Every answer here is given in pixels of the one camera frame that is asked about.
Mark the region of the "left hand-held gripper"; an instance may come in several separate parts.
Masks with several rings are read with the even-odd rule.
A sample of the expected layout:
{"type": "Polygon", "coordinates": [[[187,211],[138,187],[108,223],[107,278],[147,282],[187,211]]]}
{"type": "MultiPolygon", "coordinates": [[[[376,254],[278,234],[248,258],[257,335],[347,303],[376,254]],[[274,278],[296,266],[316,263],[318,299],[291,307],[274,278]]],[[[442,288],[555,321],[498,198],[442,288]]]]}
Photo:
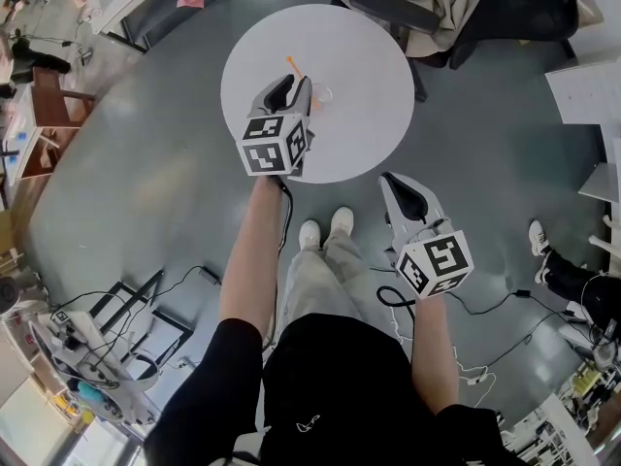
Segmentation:
{"type": "Polygon", "coordinates": [[[254,98],[245,131],[237,147],[249,176],[294,176],[303,172],[304,158],[314,135],[309,132],[312,81],[304,76],[293,97],[293,111],[287,95],[294,76],[287,74],[269,83],[254,98]]]}

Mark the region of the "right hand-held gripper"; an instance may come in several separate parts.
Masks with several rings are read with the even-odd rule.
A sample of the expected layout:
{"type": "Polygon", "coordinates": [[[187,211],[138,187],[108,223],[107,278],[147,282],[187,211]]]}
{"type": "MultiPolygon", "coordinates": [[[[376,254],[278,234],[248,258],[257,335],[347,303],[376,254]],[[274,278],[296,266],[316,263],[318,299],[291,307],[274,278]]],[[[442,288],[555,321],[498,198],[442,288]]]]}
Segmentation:
{"type": "Polygon", "coordinates": [[[386,255],[396,274],[418,299],[457,288],[474,270],[464,232],[453,228],[436,195],[418,181],[383,172],[378,182],[393,232],[386,255]]]}

